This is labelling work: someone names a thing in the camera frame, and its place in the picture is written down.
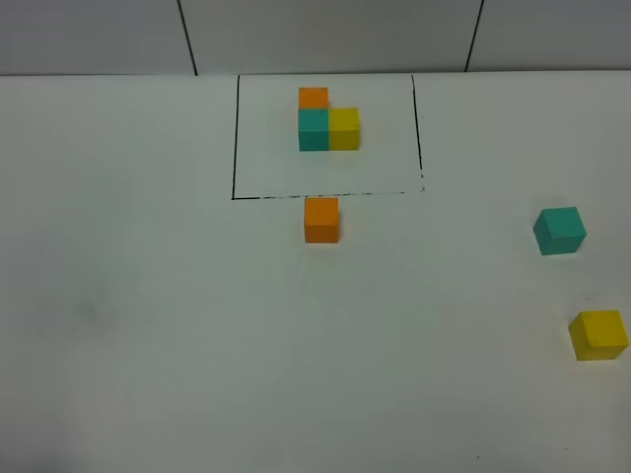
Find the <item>teal template block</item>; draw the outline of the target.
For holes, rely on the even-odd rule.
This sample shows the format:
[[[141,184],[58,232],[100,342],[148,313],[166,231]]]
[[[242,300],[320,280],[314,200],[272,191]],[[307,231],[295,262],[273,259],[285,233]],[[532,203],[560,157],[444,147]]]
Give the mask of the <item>teal template block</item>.
[[[328,109],[300,108],[298,134],[301,152],[327,151],[329,149]]]

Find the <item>yellow template block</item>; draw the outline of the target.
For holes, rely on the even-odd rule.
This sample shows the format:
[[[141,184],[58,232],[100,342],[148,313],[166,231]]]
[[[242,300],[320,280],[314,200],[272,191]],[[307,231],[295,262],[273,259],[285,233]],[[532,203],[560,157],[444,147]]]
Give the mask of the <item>yellow template block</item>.
[[[328,110],[328,149],[355,151],[360,147],[360,117],[358,108]]]

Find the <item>orange template block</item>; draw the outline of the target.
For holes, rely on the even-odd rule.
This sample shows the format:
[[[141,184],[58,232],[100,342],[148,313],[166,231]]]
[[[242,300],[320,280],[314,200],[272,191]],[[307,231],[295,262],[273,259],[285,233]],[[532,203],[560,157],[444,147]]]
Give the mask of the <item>orange template block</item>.
[[[299,109],[326,109],[328,107],[328,88],[299,88]]]

